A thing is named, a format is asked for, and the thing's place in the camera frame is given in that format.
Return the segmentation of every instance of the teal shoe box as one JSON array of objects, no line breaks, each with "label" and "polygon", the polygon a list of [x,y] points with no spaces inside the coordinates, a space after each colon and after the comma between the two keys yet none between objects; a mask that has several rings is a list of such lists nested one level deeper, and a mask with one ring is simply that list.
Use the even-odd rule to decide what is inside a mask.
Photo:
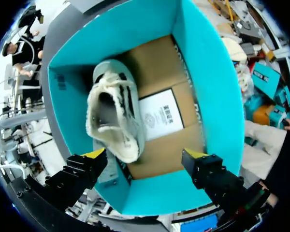
[{"label": "teal shoe box", "polygon": [[[219,155],[228,170],[239,174],[244,149],[244,111],[237,75],[217,31],[191,0],[127,1],[97,16],[58,51],[49,64],[48,78],[65,143],[71,154],[96,149],[85,128],[88,93],[79,74],[80,67],[97,65],[170,34],[192,79],[207,153]],[[97,183],[95,188],[122,214],[161,215],[210,203],[205,192],[195,188],[186,171],[128,182],[118,164],[117,168],[116,184]]]},{"label": "teal shoe box", "polygon": [[246,120],[253,121],[253,112],[264,104],[264,97],[261,95],[252,95],[245,103]]},{"label": "teal shoe box", "polygon": [[280,80],[278,72],[263,64],[256,63],[251,78],[255,87],[274,100]]},{"label": "teal shoe box", "polygon": [[290,119],[290,112],[287,113],[284,107],[276,105],[274,110],[269,114],[270,126],[284,129],[282,119],[285,118]]},{"label": "teal shoe box", "polygon": [[290,92],[287,86],[283,89],[278,89],[275,94],[275,102],[276,104],[284,107],[286,109],[286,113],[290,113]]}]

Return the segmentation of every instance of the teal box lid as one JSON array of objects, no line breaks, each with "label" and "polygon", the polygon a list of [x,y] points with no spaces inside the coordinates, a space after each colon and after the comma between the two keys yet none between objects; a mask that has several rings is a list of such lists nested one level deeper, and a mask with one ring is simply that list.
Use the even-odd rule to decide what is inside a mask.
[{"label": "teal box lid", "polygon": [[251,78],[255,87],[274,100],[280,79],[279,73],[270,67],[256,63]]}]

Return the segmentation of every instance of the shoe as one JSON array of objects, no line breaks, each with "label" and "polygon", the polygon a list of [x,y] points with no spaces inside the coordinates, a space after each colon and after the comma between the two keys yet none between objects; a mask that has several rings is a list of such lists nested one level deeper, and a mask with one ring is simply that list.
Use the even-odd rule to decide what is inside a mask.
[{"label": "shoe", "polygon": [[145,133],[137,87],[128,68],[114,59],[98,64],[87,103],[87,134],[121,161],[136,161],[144,150]]}]

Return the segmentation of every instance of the shoe lace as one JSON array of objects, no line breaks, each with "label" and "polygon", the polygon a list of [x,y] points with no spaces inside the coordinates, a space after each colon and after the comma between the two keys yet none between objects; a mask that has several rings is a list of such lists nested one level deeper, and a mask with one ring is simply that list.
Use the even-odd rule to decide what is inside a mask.
[{"label": "shoe lace", "polygon": [[110,88],[114,88],[117,86],[133,86],[132,81],[121,80],[118,73],[107,71],[103,78],[96,83],[93,88],[97,90],[104,90],[105,92],[110,92]]}]

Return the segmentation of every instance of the person in black shirt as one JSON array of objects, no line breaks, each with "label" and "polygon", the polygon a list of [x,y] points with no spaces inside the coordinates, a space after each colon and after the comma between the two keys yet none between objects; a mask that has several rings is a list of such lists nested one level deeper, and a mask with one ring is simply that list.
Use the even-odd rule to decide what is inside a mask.
[{"label": "person in black shirt", "polygon": [[32,41],[25,37],[20,38],[16,44],[6,43],[3,47],[2,55],[5,57],[12,54],[12,64],[21,75],[32,76],[29,71],[23,70],[23,64],[30,62],[32,64],[41,64],[43,58],[43,45],[45,36],[40,41]]}]

